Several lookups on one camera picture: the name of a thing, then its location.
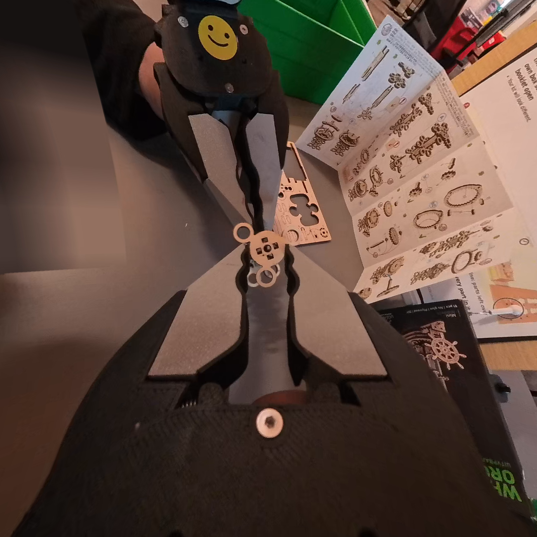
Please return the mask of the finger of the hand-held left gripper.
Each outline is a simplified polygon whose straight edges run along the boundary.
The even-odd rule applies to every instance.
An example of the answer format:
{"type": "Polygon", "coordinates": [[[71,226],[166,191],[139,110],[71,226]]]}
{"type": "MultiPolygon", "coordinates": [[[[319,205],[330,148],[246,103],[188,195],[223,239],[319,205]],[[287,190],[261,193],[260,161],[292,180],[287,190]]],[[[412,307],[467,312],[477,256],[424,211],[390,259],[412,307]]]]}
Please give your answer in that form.
{"type": "Polygon", "coordinates": [[[205,166],[205,190],[232,225],[252,224],[238,183],[237,156],[228,126],[206,113],[190,116],[189,121],[205,166]]]}
{"type": "Polygon", "coordinates": [[[254,223],[257,230],[272,231],[282,172],[273,116],[257,113],[247,124],[245,136],[254,223]]]}

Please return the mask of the three-ring wooden disc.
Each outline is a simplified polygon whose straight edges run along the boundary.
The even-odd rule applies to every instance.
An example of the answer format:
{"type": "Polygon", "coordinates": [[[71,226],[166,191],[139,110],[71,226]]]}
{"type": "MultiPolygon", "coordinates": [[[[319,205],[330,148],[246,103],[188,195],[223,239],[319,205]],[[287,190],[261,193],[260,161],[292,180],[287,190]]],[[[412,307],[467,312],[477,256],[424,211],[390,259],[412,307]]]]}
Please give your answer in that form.
{"type": "Polygon", "coordinates": [[[284,260],[288,241],[271,230],[255,233],[251,224],[238,223],[233,228],[234,239],[241,244],[248,244],[250,258],[258,261],[274,260],[280,263],[284,260]]]}

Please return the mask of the black model kit box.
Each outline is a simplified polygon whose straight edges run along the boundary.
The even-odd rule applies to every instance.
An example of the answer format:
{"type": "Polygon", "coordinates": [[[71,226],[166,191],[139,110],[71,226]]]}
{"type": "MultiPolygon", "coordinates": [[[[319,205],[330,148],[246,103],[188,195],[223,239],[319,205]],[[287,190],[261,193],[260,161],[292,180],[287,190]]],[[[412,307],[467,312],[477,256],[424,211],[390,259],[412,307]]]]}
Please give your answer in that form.
{"type": "Polygon", "coordinates": [[[381,310],[380,315],[422,356],[462,413],[484,471],[503,502],[536,522],[524,472],[500,409],[510,387],[492,375],[461,300],[381,310]]]}

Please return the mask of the red box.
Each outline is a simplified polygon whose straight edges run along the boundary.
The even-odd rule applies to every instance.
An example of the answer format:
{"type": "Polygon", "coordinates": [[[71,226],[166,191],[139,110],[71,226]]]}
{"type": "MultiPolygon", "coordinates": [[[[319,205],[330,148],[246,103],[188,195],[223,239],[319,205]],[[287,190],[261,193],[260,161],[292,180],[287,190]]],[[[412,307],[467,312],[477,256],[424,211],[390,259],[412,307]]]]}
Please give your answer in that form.
{"type": "Polygon", "coordinates": [[[447,74],[465,65],[474,63],[480,56],[503,43],[507,37],[498,31],[483,44],[470,42],[484,28],[484,24],[471,8],[462,10],[446,35],[433,48],[430,55],[443,67],[447,74]]]}

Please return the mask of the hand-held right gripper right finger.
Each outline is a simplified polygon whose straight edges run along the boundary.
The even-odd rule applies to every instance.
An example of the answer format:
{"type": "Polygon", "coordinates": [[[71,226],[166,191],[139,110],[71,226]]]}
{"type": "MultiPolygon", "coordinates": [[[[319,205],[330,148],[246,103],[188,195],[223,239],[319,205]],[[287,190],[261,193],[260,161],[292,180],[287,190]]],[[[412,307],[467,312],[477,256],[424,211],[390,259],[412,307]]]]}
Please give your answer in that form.
{"type": "Polygon", "coordinates": [[[286,247],[288,366],[293,383],[386,379],[350,293],[294,246],[286,247]]]}

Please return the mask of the green plastic bin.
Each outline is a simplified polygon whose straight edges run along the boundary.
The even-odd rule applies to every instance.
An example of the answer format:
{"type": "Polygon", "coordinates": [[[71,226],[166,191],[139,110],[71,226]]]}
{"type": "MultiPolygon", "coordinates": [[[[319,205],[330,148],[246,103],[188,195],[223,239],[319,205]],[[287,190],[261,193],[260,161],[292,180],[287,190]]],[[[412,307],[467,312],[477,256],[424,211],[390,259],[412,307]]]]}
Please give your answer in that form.
{"type": "Polygon", "coordinates": [[[365,1],[241,1],[285,94],[323,104],[377,30],[365,1]]]}

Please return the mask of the person's left hand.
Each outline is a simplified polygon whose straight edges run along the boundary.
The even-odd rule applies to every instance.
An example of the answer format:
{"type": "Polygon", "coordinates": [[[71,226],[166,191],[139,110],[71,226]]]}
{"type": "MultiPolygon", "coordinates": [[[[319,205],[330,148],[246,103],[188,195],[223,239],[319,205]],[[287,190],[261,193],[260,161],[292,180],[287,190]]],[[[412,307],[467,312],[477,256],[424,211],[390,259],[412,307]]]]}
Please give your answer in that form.
{"type": "Polygon", "coordinates": [[[161,92],[155,77],[154,65],[163,62],[163,52],[153,41],[145,50],[138,69],[138,84],[141,94],[161,120],[163,120],[161,92]]]}

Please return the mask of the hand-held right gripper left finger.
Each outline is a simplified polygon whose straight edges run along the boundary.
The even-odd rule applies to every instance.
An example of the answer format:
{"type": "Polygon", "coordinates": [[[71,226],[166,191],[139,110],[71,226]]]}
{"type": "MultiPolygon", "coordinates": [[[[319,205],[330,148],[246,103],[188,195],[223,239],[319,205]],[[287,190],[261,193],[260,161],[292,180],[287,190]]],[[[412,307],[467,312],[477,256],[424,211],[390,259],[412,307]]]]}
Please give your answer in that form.
{"type": "Polygon", "coordinates": [[[235,351],[247,332],[245,246],[188,286],[149,370],[151,379],[193,380],[235,351]]]}

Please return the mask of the laser-cut wooden parts sheet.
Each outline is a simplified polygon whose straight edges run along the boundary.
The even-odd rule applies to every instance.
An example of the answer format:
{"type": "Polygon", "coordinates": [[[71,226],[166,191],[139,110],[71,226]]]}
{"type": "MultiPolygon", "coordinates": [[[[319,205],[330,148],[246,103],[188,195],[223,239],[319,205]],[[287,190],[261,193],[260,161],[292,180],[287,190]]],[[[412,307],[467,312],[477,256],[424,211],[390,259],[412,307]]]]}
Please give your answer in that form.
{"type": "Polygon", "coordinates": [[[319,207],[305,166],[293,142],[286,146],[273,231],[292,246],[331,241],[326,219],[319,207]]]}

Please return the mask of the folded assembly instruction leaflet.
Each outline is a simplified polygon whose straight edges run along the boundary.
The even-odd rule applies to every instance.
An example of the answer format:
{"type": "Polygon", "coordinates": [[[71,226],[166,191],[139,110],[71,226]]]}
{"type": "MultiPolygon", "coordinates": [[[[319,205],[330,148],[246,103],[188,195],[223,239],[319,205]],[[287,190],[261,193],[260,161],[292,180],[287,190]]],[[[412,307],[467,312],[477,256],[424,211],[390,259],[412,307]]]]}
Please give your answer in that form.
{"type": "Polygon", "coordinates": [[[368,303],[508,262],[522,237],[444,69],[389,16],[296,146],[337,172],[368,303]]]}

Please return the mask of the person's left forearm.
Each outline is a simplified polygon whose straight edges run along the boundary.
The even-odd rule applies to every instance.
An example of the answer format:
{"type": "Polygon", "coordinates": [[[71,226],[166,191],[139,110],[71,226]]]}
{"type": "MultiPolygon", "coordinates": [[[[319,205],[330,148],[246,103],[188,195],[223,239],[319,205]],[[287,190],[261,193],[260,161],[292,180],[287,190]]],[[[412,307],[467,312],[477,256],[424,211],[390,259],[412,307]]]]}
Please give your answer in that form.
{"type": "Polygon", "coordinates": [[[104,115],[124,136],[146,140],[166,125],[141,94],[138,69],[155,42],[155,21],[134,1],[72,1],[104,115]]]}

